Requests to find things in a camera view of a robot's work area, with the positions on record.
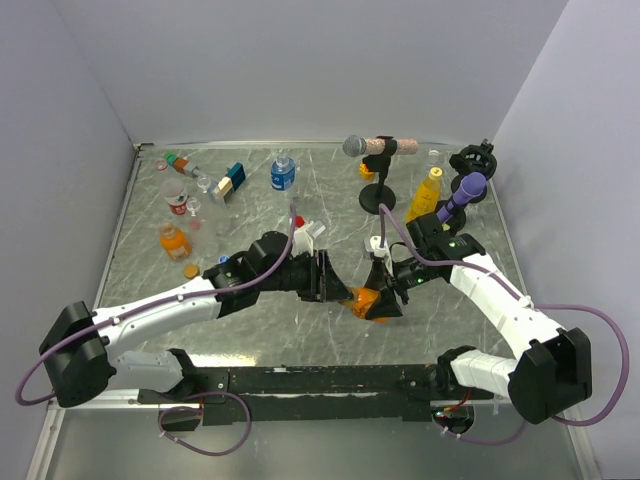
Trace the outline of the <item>small orange juice bottle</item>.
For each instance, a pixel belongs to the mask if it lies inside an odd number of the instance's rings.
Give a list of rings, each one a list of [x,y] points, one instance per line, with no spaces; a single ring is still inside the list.
[[[367,320],[366,315],[379,299],[378,291],[365,287],[351,287],[352,298],[343,303],[357,318]]]

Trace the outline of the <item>tall yellow juice bottle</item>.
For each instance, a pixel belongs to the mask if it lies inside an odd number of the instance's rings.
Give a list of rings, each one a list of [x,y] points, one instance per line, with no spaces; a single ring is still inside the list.
[[[439,167],[432,167],[427,177],[419,185],[405,222],[409,223],[419,216],[435,211],[440,199],[443,171]]]

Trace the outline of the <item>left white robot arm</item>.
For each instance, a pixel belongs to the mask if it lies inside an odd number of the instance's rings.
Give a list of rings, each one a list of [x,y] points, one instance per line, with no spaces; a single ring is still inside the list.
[[[353,298],[326,250],[270,231],[172,290],[117,307],[66,306],[39,347],[58,404],[75,407],[107,390],[131,388],[189,400],[198,379],[187,353],[173,348],[146,354],[137,346],[252,307],[263,292],[293,292],[305,302]]]

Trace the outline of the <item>blue label water bottle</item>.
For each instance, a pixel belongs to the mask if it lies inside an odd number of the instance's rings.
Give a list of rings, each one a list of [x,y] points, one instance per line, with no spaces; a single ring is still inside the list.
[[[270,170],[271,186],[276,191],[290,190],[295,182],[295,161],[286,154],[279,154]]]

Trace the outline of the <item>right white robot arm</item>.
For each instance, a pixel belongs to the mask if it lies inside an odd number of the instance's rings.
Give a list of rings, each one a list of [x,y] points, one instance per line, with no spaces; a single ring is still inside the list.
[[[539,424],[592,395],[591,343],[578,328],[567,330],[520,292],[490,254],[469,234],[451,235],[436,215],[409,224],[401,236],[410,257],[395,261],[384,235],[365,242],[371,256],[369,289],[378,297],[369,320],[399,317],[408,292],[442,279],[468,298],[508,345],[503,358],[471,346],[442,354],[436,384],[458,398],[477,388],[507,398],[521,417]]]

